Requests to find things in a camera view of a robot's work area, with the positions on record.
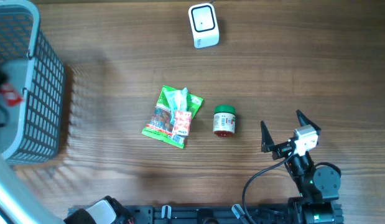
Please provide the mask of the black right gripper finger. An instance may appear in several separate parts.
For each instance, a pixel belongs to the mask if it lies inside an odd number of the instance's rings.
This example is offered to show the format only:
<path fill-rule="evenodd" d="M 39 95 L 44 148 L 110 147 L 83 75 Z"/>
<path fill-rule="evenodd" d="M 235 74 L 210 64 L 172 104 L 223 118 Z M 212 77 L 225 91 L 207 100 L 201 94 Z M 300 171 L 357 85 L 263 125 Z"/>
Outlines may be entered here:
<path fill-rule="evenodd" d="M 269 130 L 264 121 L 261 121 L 261 151 L 262 152 L 271 152 L 275 146 L 274 141 L 269 133 Z"/>
<path fill-rule="evenodd" d="M 314 130 L 321 131 L 321 128 L 317 126 L 313 121 L 308 119 L 308 117 L 306 117 L 306 115 L 304 115 L 303 112 L 301 112 L 301 110 L 297 110 L 296 114 L 301 127 L 311 125 L 314 128 Z"/>

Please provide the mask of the green-lidded jar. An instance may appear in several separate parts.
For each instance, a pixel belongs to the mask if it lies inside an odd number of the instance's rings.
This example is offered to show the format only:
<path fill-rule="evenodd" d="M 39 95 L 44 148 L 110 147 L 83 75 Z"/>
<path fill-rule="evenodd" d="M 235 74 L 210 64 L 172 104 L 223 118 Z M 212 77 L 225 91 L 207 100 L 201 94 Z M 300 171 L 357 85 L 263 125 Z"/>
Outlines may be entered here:
<path fill-rule="evenodd" d="M 213 133 L 219 137 L 231 137 L 235 133 L 236 109 L 231 105 L 215 107 L 213 117 Z"/>

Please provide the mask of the red small carton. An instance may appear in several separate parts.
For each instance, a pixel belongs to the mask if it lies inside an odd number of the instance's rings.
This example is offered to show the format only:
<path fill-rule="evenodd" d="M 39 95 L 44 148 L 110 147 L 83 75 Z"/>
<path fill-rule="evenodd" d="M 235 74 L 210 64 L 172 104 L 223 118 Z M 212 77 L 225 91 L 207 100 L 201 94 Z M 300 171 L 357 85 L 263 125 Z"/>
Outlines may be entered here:
<path fill-rule="evenodd" d="M 189 111 L 175 111 L 175 122 L 173 126 L 173 134 L 179 136 L 188 136 L 192 121 L 192 113 Z"/>

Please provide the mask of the green candy bag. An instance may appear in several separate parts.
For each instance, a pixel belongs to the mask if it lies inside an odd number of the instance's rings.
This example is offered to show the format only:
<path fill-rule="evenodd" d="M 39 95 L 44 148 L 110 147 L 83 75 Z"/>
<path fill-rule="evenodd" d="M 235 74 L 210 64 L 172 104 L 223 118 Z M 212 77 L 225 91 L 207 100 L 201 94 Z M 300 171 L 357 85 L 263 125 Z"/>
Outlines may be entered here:
<path fill-rule="evenodd" d="M 154 138 L 173 146 L 184 148 L 185 140 L 188 136 L 179 136 L 173 134 L 173 126 L 175 122 L 175 112 L 171 111 L 165 96 L 165 91 L 177 90 L 170 86 L 163 86 L 159 99 L 155 105 L 151 120 L 146 124 L 142 130 L 142 134 L 150 138 Z M 192 95 L 188 92 L 187 96 L 187 110 L 192 113 L 192 119 L 203 103 L 203 98 Z"/>

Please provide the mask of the red stick sachet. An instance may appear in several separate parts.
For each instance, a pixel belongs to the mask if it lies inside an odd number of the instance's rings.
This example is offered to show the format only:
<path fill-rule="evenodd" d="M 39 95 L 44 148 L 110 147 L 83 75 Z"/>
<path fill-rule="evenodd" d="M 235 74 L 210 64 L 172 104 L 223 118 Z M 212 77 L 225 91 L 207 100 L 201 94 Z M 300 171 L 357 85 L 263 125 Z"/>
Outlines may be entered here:
<path fill-rule="evenodd" d="M 17 106 L 23 101 L 23 97 L 10 83 L 4 83 L 1 85 L 0 94 L 2 94 L 6 104 L 10 107 Z"/>

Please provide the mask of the mint wet wipes packet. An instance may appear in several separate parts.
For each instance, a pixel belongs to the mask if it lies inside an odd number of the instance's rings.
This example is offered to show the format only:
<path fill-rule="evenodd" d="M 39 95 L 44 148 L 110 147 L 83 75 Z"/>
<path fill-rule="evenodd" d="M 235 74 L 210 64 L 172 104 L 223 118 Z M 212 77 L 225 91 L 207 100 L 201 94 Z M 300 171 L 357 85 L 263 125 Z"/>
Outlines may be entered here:
<path fill-rule="evenodd" d="M 168 104 L 171 111 L 186 111 L 188 89 L 165 91 Z"/>

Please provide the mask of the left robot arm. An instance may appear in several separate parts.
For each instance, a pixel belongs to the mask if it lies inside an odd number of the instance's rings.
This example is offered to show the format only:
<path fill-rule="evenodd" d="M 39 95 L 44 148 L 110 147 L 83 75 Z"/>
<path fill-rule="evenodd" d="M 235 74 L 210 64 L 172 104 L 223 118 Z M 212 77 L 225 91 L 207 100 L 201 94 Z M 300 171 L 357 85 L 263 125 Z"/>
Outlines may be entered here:
<path fill-rule="evenodd" d="M 109 196 L 87 209 L 75 211 L 62 220 L 42 206 L 25 187 L 0 153 L 0 217 L 5 222 L 66 224 L 135 222 L 129 211 Z"/>

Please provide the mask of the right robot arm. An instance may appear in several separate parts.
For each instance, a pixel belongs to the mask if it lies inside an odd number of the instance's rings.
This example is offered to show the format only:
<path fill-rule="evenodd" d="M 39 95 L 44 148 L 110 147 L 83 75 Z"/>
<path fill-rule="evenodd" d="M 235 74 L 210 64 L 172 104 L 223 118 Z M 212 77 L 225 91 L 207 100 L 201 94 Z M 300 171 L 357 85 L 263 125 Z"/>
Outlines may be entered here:
<path fill-rule="evenodd" d="M 261 151 L 272 153 L 272 158 L 285 159 L 283 164 L 297 186 L 299 197 L 288 199 L 287 223 L 343 223 L 339 199 L 341 170 L 329 162 L 314 163 L 309 151 L 317 147 L 321 128 L 296 111 L 300 127 L 286 142 L 276 144 L 261 121 Z"/>

